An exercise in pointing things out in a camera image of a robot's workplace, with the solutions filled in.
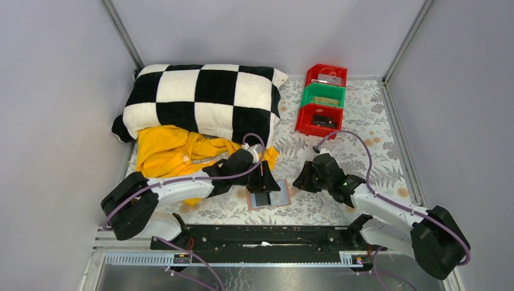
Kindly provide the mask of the pink leather card holder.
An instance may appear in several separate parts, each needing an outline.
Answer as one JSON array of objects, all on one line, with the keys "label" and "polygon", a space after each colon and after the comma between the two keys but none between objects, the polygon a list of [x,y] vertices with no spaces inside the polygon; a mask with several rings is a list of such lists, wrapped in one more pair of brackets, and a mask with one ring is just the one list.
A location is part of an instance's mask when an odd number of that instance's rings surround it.
[{"label": "pink leather card holder", "polygon": [[249,210],[268,209],[289,206],[291,204],[290,187],[286,179],[278,181],[279,191],[269,193],[247,192],[247,205]]}]

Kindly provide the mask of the black credit card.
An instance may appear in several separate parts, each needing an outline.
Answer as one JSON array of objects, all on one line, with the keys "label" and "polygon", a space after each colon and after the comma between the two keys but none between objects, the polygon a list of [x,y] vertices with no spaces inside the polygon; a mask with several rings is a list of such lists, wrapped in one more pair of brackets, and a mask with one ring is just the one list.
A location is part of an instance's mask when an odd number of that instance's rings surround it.
[{"label": "black credit card", "polygon": [[330,129],[338,128],[338,123],[331,116],[313,115],[312,124]]}]

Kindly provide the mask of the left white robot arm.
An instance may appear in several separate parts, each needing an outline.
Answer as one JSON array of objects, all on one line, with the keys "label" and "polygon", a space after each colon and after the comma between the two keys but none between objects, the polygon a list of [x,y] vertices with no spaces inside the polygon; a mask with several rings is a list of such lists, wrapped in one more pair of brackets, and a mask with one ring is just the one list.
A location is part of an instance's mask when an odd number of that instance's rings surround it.
[{"label": "left white robot arm", "polygon": [[239,149],[227,159],[184,176],[146,178],[133,172],[102,201],[106,226],[119,241],[138,235],[171,241],[185,228],[176,217],[160,218],[155,211],[187,199],[206,199],[227,193],[233,186],[244,186],[250,193],[280,191],[267,161],[260,160],[254,147]]}]

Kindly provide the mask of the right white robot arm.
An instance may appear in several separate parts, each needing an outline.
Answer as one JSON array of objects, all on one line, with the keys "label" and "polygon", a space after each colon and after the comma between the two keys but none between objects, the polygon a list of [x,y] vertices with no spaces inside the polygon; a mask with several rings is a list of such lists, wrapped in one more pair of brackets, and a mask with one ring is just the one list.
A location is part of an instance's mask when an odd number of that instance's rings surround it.
[{"label": "right white robot arm", "polygon": [[293,186],[312,193],[325,190],[335,201],[361,210],[347,226],[355,246],[368,244],[407,255],[436,279],[446,279],[470,252],[469,242],[447,209],[411,206],[373,194],[365,179],[344,173],[328,153],[305,162]]}]

